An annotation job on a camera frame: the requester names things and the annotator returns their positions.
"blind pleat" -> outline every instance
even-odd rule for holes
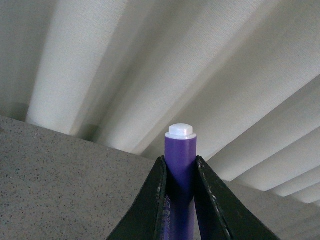
[[[0,114],[26,120],[55,0],[0,2]]]
[[[208,82],[202,75],[216,68],[215,58],[261,3],[186,2],[145,63],[127,76],[132,83],[115,99],[96,141],[141,154]]]
[[[273,188],[271,191],[279,196],[286,197],[317,183],[320,183],[320,166]]]
[[[306,204],[320,200],[320,182],[292,194],[292,197]]]
[[[299,9],[299,11],[303,12],[300,14],[300,17],[308,18],[308,11],[306,8],[302,9],[304,11]],[[294,77],[291,74],[293,72],[297,73],[297,71],[301,71],[302,69],[281,66],[284,63],[290,65],[289,62],[291,62],[292,59],[299,59],[302,55],[300,55],[300,53],[299,55],[295,54],[294,49],[296,49],[297,46],[290,43],[292,41],[288,40],[290,39],[289,37],[279,35],[276,37],[274,35],[275,32],[270,30],[273,29],[274,19],[275,16],[272,16],[265,20],[260,28],[254,32],[254,37],[249,38],[247,42],[241,46],[239,51],[235,51],[232,58],[224,64],[220,71],[210,78],[210,81],[205,85],[204,89],[168,124],[187,122],[194,126],[199,136],[198,152],[201,153],[205,159],[210,159],[222,148],[228,146],[230,142],[263,119],[263,117],[312,81],[320,73],[319,69],[314,66],[316,71],[312,75],[309,75],[309,78],[305,78],[306,75],[304,75],[304,77],[294,81]],[[290,25],[288,21],[287,24],[276,28],[279,28],[278,31],[281,33],[296,33],[295,22],[293,21],[291,24],[292,25]],[[297,45],[305,38],[305,35],[302,34],[300,37],[300,39],[296,39]],[[272,49],[262,47],[264,44],[270,44],[270,41],[274,41],[276,47]],[[280,53],[282,48],[288,49],[291,47],[291,57],[288,57],[287,53],[284,55]],[[312,127],[305,133],[300,133],[300,136],[308,133],[311,129]],[[146,149],[143,154],[144,156],[154,157],[156,155],[153,154],[153,152],[156,153],[159,146],[163,145],[161,136],[163,136],[165,131],[166,130],[162,131],[159,137],[150,143],[148,149]],[[220,176],[225,180],[232,179],[225,178],[226,176],[224,175]]]
[[[319,166],[320,127],[235,179],[267,191]]]
[[[220,177],[232,181],[320,127],[319,103],[317,77],[228,144],[209,164]]]
[[[72,134],[86,95],[125,13],[126,1],[59,1],[47,40],[28,111],[27,122]],[[131,32],[125,37],[130,39]],[[119,61],[119,49],[112,61]]]

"white pleated shade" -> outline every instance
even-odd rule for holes
[[[319,206],[320,2],[2,1],[0,115]]]

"speckled stone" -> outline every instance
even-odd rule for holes
[[[154,162],[0,116],[0,239],[106,239]]]

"white cap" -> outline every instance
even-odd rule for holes
[[[197,135],[194,128],[188,124],[177,123],[169,127],[169,132],[165,134],[167,138],[176,140],[194,139]]]

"granite surface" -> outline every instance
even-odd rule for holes
[[[154,162],[0,116],[0,239],[106,239]]]

